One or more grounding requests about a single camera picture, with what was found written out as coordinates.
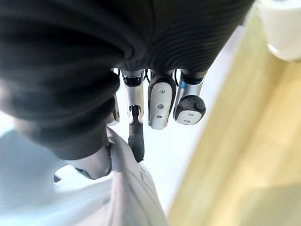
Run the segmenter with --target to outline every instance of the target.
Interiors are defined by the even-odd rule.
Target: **wooden surface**
[[[301,63],[252,13],[168,216],[171,226],[301,225]]]

